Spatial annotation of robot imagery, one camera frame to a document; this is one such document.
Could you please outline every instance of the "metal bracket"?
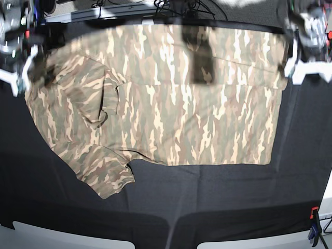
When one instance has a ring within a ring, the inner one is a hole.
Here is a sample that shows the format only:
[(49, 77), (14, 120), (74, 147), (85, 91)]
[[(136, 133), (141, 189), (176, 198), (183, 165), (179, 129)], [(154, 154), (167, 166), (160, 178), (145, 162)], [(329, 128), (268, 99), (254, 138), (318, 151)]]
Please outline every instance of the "metal bracket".
[(63, 15), (51, 16), (46, 18), (46, 22), (78, 22), (87, 21), (98, 18), (116, 18), (130, 15), (145, 15), (152, 16), (156, 13), (156, 7), (153, 2), (148, 3), (130, 3), (113, 5), (100, 8), (92, 8), (86, 10), (79, 10)]

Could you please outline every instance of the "camouflage pattern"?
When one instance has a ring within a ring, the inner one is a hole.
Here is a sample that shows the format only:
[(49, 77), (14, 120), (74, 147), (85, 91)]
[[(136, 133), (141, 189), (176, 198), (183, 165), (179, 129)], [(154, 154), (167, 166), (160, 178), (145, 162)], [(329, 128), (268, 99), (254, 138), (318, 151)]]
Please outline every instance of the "camouflage pattern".
[(102, 198), (133, 159), (268, 164), (282, 90), (279, 35), (128, 25), (54, 51), (26, 102), (50, 148)]

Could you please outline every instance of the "white surface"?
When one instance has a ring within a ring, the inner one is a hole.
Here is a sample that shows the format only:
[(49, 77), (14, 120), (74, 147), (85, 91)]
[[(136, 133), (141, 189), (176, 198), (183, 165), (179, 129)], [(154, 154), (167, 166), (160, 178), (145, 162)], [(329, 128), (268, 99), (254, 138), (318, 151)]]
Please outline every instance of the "white surface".
[[(312, 245), (307, 239), (308, 234), (309, 232), (305, 231), (254, 240), (202, 243), (197, 249), (310, 249)], [(332, 235), (326, 235), (324, 239), (326, 243), (331, 246)], [(324, 245), (319, 241), (315, 248), (323, 249)]]
[(79, 236), (20, 222), (13, 225), (15, 230), (0, 226), (1, 249), (135, 249), (128, 241)]

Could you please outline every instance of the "t-shirt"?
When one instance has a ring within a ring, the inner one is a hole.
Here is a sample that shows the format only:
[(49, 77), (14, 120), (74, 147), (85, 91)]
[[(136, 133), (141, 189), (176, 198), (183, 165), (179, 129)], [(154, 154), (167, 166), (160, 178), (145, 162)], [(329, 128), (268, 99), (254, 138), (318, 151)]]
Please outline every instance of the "t-shirt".
[(107, 198), (134, 182), (133, 159), (268, 164), (285, 50), (265, 32), (118, 26), (53, 51), (25, 98), (50, 148)]

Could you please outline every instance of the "black fabric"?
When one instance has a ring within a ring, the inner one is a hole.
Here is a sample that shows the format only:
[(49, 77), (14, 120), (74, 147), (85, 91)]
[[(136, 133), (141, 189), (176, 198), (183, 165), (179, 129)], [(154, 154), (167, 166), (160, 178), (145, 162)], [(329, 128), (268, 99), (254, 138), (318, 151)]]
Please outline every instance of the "black fabric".
[(135, 160), (136, 182), (102, 200), (47, 146), (23, 99), (0, 89), (0, 224), (13, 221), (140, 249), (308, 230), (332, 162), (332, 86), (283, 92), (269, 165), (166, 167)]

